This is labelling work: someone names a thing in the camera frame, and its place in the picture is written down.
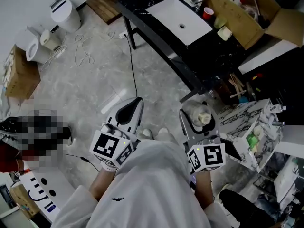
toilet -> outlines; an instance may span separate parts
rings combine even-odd
[[[34,28],[28,27],[16,36],[16,45],[26,52],[27,61],[44,64],[50,57],[51,50],[40,43],[40,35]]]
[[[44,64],[50,57],[50,50],[40,44],[40,37],[34,38],[26,50],[27,61]]]

table leg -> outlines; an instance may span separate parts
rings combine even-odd
[[[183,97],[180,100],[180,103],[184,103],[186,100],[189,100],[191,97],[196,95],[199,91],[197,89],[192,90],[189,94],[187,94],[185,97]]]
[[[125,16],[123,16],[123,20],[124,20],[124,25],[125,25],[125,27],[127,29],[127,32],[128,32],[128,37],[130,39],[131,46],[132,46],[133,50],[136,50],[136,45],[135,45],[135,41],[134,41],[134,37],[133,37],[130,21]]]

gray tile floor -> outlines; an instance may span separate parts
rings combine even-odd
[[[73,127],[75,141],[65,147],[66,153],[88,158],[98,169],[97,159],[89,153],[89,146],[95,130],[100,129],[107,117],[105,106],[108,103],[134,97],[135,88],[130,63],[130,49],[127,39],[114,39],[125,31],[123,19],[106,25],[88,6],[80,11],[82,27],[73,34],[67,34],[67,50],[54,59],[50,67],[41,72],[41,83],[34,94],[34,102],[47,102],[62,113]],[[114,38],[109,40],[108,32],[114,31]],[[56,34],[63,39],[64,32]],[[84,38],[75,43],[75,36]],[[81,43],[94,59],[88,58],[82,65],[75,65],[75,51],[78,44],[76,63],[85,56]],[[167,127],[175,136],[180,146],[185,141],[178,119],[181,108],[179,100],[189,90],[165,61],[138,35],[134,36],[137,49],[132,51],[134,72],[138,96],[144,99],[144,112],[139,130],[149,128],[153,134],[162,127]],[[214,103],[209,95],[199,97]],[[64,156],[60,165],[62,172],[74,187],[89,187],[97,171],[88,163]],[[225,167],[212,172],[215,193],[227,182],[235,184],[237,191],[242,190],[252,173],[238,163],[227,159]]]

black cable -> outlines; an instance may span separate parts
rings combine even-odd
[[[74,156],[74,157],[78,157],[80,158],[81,160],[87,162],[87,163],[90,163],[91,165],[93,165],[88,159],[86,159],[85,157],[82,157],[82,156],[77,156],[77,155],[72,155],[72,154],[65,154],[65,155],[69,155],[69,156]]]
[[[133,62],[132,62],[132,49],[131,49],[131,45],[130,45],[130,42],[129,42],[128,37],[126,36],[126,34],[124,34],[124,36],[127,38],[127,40],[128,40],[128,45],[129,45],[129,48],[130,48],[131,69],[132,69],[132,73],[133,73],[134,86],[135,86],[136,97],[137,97],[138,94],[137,94],[137,87],[136,87],[135,75],[134,75],[134,70],[133,70]]]

electrical outlet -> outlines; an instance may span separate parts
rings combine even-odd
[[[123,38],[124,38],[124,34],[127,36],[127,35],[128,35],[128,32],[125,30],[124,32],[120,33],[120,34],[119,34],[120,39],[123,39]]]

